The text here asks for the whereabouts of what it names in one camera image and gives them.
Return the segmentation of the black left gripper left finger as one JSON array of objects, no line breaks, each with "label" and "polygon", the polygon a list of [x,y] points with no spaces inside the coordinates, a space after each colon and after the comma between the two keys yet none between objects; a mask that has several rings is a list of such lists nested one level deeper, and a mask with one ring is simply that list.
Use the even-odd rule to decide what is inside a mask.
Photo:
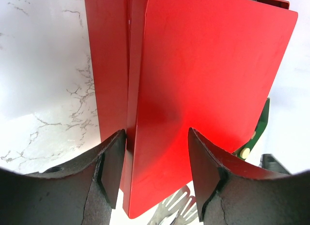
[{"label": "black left gripper left finger", "polygon": [[3,225],[107,225],[116,207],[126,133],[119,130],[96,147],[26,175],[0,171]]}]

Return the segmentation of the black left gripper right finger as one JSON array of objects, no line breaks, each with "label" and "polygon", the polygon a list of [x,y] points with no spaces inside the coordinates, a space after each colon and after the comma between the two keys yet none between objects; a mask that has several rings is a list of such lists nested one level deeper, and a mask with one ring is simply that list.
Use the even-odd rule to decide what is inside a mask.
[{"label": "black left gripper right finger", "polygon": [[188,151],[199,220],[205,225],[307,225],[310,173],[290,175],[245,162],[195,129]]}]

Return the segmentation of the metal tongs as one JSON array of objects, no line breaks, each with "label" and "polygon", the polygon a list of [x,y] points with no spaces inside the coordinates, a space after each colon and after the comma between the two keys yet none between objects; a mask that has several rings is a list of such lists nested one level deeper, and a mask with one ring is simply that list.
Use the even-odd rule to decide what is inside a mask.
[{"label": "metal tongs", "polygon": [[174,213],[177,214],[171,225],[188,225],[198,218],[196,197],[190,196],[190,188],[187,185],[158,204],[148,225],[160,225]]}]

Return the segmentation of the red box lid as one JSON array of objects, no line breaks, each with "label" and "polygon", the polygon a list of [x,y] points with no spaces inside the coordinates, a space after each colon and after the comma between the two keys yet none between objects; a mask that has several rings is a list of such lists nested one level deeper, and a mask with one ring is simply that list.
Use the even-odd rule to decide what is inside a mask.
[{"label": "red box lid", "polygon": [[229,153],[250,140],[297,22],[289,6],[128,0],[129,218],[192,180],[189,128]]}]

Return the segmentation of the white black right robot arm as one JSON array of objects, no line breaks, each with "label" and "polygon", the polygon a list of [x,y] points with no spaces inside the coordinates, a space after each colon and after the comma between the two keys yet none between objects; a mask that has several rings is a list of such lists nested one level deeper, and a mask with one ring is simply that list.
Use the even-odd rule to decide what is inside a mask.
[{"label": "white black right robot arm", "polygon": [[260,167],[273,172],[291,174],[272,154],[261,155]]}]

